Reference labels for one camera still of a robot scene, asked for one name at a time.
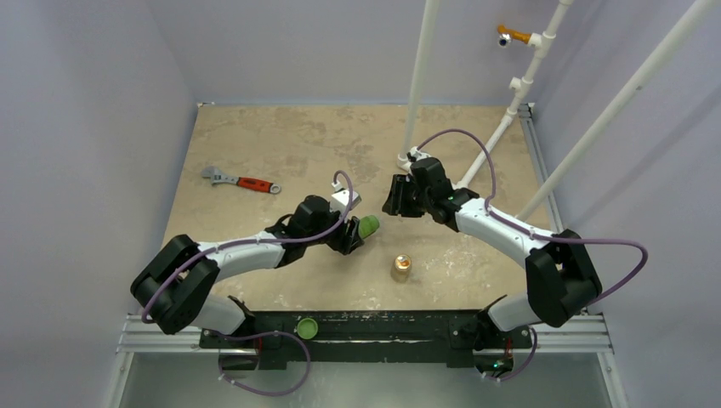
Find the green pill bottle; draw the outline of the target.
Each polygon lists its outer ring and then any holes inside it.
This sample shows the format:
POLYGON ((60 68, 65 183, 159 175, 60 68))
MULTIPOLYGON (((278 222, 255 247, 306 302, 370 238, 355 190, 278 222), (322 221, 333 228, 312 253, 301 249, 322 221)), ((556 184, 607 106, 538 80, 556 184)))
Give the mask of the green pill bottle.
POLYGON ((375 215, 367 215, 359 220, 358 234, 363 240, 374 234, 380 228, 380 222, 375 215))

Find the green bottle cap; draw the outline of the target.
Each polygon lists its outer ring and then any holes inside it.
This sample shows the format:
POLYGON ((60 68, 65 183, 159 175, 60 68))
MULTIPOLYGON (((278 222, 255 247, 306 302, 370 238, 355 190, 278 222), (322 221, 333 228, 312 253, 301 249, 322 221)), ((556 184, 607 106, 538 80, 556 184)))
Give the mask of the green bottle cap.
POLYGON ((303 340, 313 339, 317 336, 318 332, 318 322, 310 317, 301 319, 296 325, 296 333, 303 340))

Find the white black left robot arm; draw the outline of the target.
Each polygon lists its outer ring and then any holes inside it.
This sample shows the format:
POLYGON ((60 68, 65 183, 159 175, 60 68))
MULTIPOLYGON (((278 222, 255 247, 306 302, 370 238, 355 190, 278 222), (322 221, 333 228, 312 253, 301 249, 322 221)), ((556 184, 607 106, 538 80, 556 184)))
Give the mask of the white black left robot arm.
POLYGON ((246 346, 256 331, 255 315, 237 297, 213 295, 213 286, 247 272, 288 266, 316 245, 343 255, 352 253, 378 221, 349 216, 345 202, 308 195, 293 213, 256 235, 234 241, 197 242, 176 235, 130 286, 144 309, 144 321, 157 324, 168 335, 193 326, 220 333, 231 347, 246 346))

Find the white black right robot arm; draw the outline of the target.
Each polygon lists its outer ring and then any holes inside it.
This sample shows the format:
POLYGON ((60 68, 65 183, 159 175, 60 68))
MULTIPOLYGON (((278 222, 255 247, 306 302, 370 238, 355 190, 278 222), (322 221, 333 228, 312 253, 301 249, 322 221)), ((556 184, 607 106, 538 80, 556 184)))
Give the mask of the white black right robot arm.
POLYGON ((580 237, 571 230, 557 235, 535 231, 467 188, 455 188, 433 157, 412 163, 408 174, 395 174, 384 213, 405 218, 428 214, 438 223, 494 247, 525 271, 526 289, 483 309, 480 340, 497 346, 511 330, 544 323, 560 327, 597 299, 603 289, 580 237))

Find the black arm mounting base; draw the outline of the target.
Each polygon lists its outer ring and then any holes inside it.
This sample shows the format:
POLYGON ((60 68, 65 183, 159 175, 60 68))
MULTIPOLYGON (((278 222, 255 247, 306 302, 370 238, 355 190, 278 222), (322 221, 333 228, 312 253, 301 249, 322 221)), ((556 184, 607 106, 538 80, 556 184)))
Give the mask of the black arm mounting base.
POLYGON ((488 371, 508 369, 508 362, 493 363, 486 353, 509 357, 516 349, 529 349, 531 331, 521 326, 495 330, 481 319, 481 311, 258 311, 255 333, 223 338, 203 330, 200 346, 226 353, 259 353, 262 370, 284 369, 289 362, 438 363, 448 368, 481 366, 488 371), (306 317, 318 322, 310 340, 296 333, 306 317))

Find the amber pill bottle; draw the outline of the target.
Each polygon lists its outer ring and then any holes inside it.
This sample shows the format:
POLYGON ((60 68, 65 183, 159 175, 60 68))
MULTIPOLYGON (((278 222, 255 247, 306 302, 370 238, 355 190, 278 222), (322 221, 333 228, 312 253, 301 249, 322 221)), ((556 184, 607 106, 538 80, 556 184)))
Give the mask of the amber pill bottle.
POLYGON ((411 257, 406 254, 400 254, 395 257, 390 275, 391 278, 399 283, 406 282, 412 271, 411 257))

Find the red handled adjustable wrench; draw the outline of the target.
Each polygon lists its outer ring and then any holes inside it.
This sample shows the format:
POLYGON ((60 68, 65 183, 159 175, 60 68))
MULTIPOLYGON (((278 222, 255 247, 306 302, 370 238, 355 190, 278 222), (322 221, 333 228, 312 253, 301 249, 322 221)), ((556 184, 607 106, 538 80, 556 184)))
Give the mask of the red handled adjustable wrench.
POLYGON ((281 187, 276 183, 258 178, 231 176, 215 166, 204 168, 201 175, 204 179, 208 179, 211 185, 232 184, 243 189, 262 192, 265 194, 278 195, 281 193, 281 187))

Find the aluminium extrusion frame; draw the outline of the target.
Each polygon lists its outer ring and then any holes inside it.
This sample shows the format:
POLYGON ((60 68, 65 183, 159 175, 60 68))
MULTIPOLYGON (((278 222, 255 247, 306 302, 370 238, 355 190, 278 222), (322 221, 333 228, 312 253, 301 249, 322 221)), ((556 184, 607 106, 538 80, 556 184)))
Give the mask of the aluminium extrusion frame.
POLYGON ((134 279, 130 292, 140 318, 173 336, 200 331, 202 349, 227 355, 253 349, 257 370, 290 362, 445 364, 474 368, 503 384, 524 370, 515 347, 535 355, 537 325, 560 328, 607 296, 588 254, 593 244, 576 232, 554 233, 497 210, 490 196, 456 185, 442 163, 413 146, 399 160, 382 210, 391 217, 421 218, 484 242, 525 271, 523 292, 504 295, 483 309, 288 311, 253 313, 240 299, 216 297, 220 281, 255 270, 286 267, 323 245, 349 255, 378 229, 372 216, 353 209, 360 194, 349 175, 332 177, 332 195, 306 196, 296 210, 247 238, 194 241, 176 235, 134 279))

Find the white PVC pipe frame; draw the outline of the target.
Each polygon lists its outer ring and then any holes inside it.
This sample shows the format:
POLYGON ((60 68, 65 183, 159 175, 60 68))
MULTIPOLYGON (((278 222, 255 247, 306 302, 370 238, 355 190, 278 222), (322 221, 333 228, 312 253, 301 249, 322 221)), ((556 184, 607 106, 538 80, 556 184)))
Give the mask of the white PVC pipe frame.
MULTIPOLYGON (((532 89, 549 170, 591 128, 690 1, 576 1, 532 89)), ((664 65, 554 189, 568 224, 720 220, 720 7, 693 20, 664 65)))

